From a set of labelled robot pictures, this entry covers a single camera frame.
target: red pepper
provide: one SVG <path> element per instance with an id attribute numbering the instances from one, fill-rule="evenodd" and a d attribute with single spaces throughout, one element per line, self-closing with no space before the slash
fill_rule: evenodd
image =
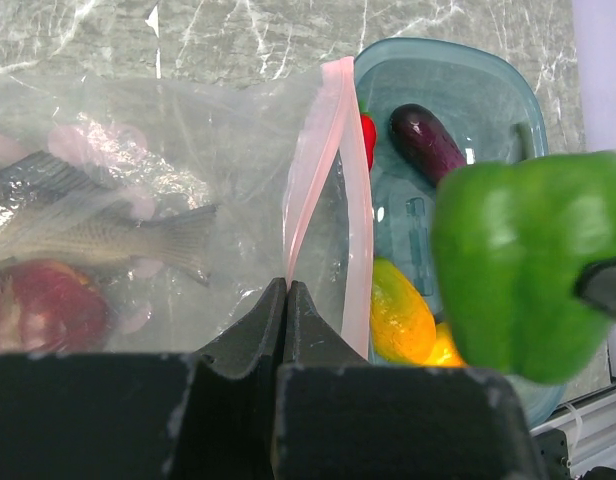
<path id="1" fill-rule="evenodd" d="M 370 114 L 366 112 L 362 102 L 359 102 L 359 111 L 361 113 L 361 130 L 364 132 L 364 145 L 366 147 L 366 158 L 368 159 L 368 170 L 370 170 L 374 161 L 374 150 L 377 143 L 377 128 Z"/>

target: fake fish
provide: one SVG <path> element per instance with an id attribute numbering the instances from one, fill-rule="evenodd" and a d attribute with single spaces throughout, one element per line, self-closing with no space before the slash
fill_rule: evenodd
<path id="1" fill-rule="evenodd" d="M 79 266 L 159 260 L 206 284 L 204 241 L 216 207 L 162 220 L 130 216 L 119 192 L 48 153 L 0 170 L 0 264 L 52 258 Z"/>

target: red apple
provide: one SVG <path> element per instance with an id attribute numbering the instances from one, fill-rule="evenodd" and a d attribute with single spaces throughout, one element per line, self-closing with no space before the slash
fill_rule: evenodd
<path id="1" fill-rule="evenodd" d="M 34 260 L 0 272 L 0 353 L 96 350 L 108 313 L 90 280 L 65 264 Z"/>

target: green bell pepper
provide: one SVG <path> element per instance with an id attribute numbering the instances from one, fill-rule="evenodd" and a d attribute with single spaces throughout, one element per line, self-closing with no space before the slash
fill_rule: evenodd
<path id="1" fill-rule="evenodd" d="M 616 256 L 616 153 L 454 170 L 437 190 L 431 244 L 463 359 L 565 382 L 613 324 L 574 285 L 587 264 Z"/>

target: black plastic part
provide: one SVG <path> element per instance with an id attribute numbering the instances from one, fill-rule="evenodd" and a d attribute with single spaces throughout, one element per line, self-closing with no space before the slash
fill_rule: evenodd
<path id="1" fill-rule="evenodd" d="M 285 365 L 275 432 L 277 480 L 547 478 L 490 371 Z"/>
<path id="2" fill-rule="evenodd" d="M 284 362 L 302 365 L 367 365 L 319 316 L 306 285 L 293 282 L 288 293 Z"/>
<path id="3" fill-rule="evenodd" d="M 616 257 L 587 265 L 575 282 L 574 293 L 616 319 Z"/>
<path id="4" fill-rule="evenodd" d="M 608 467 L 595 467 L 586 472 L 581 480 L 616 480 L 616 470 Z"/>
<path id="5" fill-rule="evenodd" d="M 0 356 L 0 479 L 164 478 L 194 355 Z"/>
<path id="6" fill-rule="evenodd" d="M 273 480 L 275 371 L 282 361 L 286 282 L 200 350 L 173 479 Z"/>
<path id="7" fill-rule="evenodd" d="M 569 479 L 570 457 L 566 434 L 562 430 L 554 428 L 537 435 L 535 441 L 546 464 L 549 479 Z"/>

